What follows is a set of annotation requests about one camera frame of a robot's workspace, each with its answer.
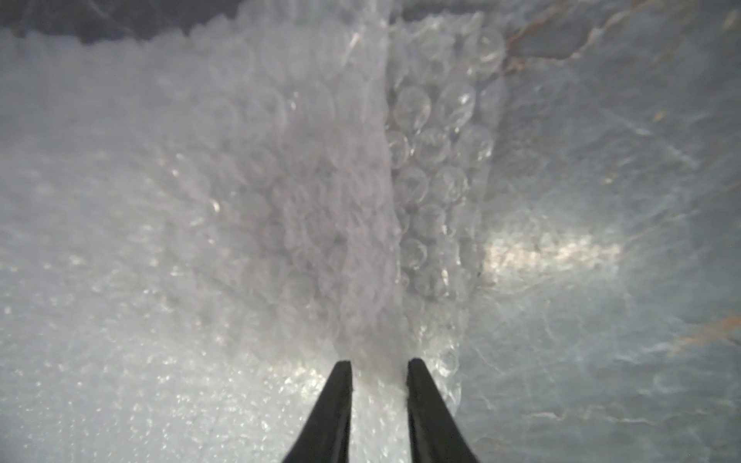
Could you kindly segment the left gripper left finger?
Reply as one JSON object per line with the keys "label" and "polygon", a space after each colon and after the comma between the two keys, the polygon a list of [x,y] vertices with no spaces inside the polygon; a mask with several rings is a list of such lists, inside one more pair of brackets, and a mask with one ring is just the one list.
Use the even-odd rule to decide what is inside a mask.
{"label": "left gripper left finger", "polygon": [[349,462],[352,378],[351,362],[335,364],[285,463]]}

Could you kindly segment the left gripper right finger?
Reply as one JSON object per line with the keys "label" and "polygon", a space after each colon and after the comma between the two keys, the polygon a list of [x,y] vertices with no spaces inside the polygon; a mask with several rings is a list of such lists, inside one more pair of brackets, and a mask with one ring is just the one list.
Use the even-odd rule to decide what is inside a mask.
{"label": "left gripper right finger", "polygon": [[411,461],[479,463],[421,358],[408,362],[406,384]]}

